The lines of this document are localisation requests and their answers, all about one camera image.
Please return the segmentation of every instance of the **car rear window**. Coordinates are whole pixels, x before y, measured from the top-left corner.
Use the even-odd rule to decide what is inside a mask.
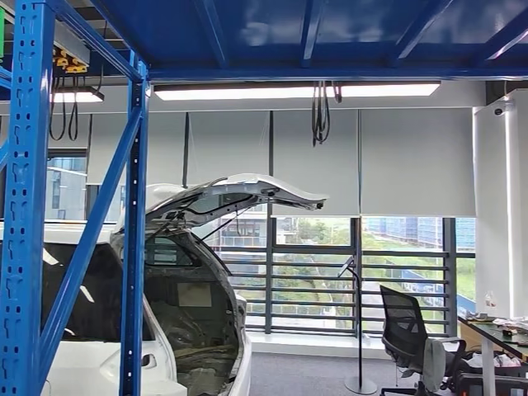
[[[76,245],[45,243],[42,257],[41,329],[48,319]],[[109,244],[97,245],[87,266],[63,340],[121,340],[121,300],[123,270],[121,260]],[[143,319],[143,340],[153,340]]]

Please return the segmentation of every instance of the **black metal stand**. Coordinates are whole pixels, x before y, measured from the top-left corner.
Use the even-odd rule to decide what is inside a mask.
[[[357,376],[345,378],[345,386],[355,394],[374,394],[378,390],[377,385],[370,379],[363,378],[363,333],[361,317],[361,280],[357,272],[354,271],[354,257],[348,259],[339,271],[338,277],[342,276],[345,271],[351,273],[355,282],[355,307],[356,307],[356,335],[358,348],[358,373]]]

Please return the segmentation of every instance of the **white car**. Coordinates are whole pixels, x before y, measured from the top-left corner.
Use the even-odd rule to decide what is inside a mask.
[[[189,229],[266,202],[318,209],[327,197],[255,174],[187,190],[149,186],[146,196],[141,394],[247,396],[246,303],[230,286],[224,263]],[[42,395],[117,394],[123,226],[121,214],[99,235]],[[83,229],[45,226],[42,326]]]

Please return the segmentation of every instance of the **white pillar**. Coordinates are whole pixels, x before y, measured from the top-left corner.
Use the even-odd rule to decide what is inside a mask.
[[[508,316],[508,217],[506,133],[504,115],[496,106],[475,115],[476,302],[485,311],[484,297],[493,291],[497,314]]]
[[[528,91],[516,90],[509,96],[506,112],[509,136],[511,228],[510,290],[511,315],[528,315]]]
[[[476,297],[501,316],[528,315],[528,91],[476,114]],[[497,109],[503,111],[496,114]]]

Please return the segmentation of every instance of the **cluttered desk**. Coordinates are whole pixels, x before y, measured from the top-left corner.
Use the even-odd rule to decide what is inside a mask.
[[[494,349],[502,349],[521,361],[528,362],[528,321],[486,316],[462,318],[459,321],[480,336],[484,396],[495,396]]]

